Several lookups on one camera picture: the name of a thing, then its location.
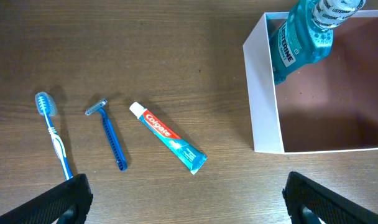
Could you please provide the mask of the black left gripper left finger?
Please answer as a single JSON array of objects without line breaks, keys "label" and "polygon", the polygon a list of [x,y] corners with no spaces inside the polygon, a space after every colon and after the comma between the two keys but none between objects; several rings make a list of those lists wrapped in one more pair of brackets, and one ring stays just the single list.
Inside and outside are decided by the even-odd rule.
[{"label": "black left gripper left finger", "polygon": [[78,174],[0,216],[0,223],[84,223],[93,201],[85,174]]}]

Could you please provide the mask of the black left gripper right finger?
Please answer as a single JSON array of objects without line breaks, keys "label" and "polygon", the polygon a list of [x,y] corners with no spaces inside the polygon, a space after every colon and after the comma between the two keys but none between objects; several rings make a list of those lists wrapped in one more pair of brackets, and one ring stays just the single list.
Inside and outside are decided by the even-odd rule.
[{"label": "black left gripper right finger", "polygon": [[291,171],[283,199],[292,223],[378,223],[378,214]]}]

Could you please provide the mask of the blue disposable razor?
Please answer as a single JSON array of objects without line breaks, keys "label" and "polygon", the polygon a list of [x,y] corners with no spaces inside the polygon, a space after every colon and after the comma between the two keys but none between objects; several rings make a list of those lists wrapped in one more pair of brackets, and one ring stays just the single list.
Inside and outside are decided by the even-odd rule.
[{"label": "blue disposable razor", "polygon": [[94,105],[90,106],[86,111],[85,115],[89,116],[95,112],[98,112],[102,118],[102,125],[104,128],[104,132],[106,137],[109,141],[109,145],[111,146],[111,150],[114,154],[117,167],[120,171],[125,171],[128,167],[126,158],[122,151],[119,139],[116,135],[116,132],[113,128],[112,122],[104,109],[104,106],[107,104],[107,99],[103,98],[102,100],[98,101]]}]

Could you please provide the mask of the Colgate toothpaste tube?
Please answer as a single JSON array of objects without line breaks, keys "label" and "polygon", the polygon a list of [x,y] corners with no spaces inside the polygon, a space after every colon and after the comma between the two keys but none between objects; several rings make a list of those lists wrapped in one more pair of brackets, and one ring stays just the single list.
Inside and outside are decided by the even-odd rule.
[{"label": "Colgate toothpaste tube", "polygon": [[151,111],[138,102],[133,102],[130,111],[147,126],[195,175],[206,162],[207,156],[173,132]]}]

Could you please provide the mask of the blue Listerine mouthwash bottle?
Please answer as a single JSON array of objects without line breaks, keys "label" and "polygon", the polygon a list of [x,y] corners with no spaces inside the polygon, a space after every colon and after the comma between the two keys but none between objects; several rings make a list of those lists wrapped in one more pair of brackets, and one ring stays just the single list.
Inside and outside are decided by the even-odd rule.
[{"label": "blue Listerine mouthwash bottle", "polygon": [[274,83],[300,67],[327,57],[334,29],[360,10],[366,0],[299,0],[287,20],[269,37]]}]

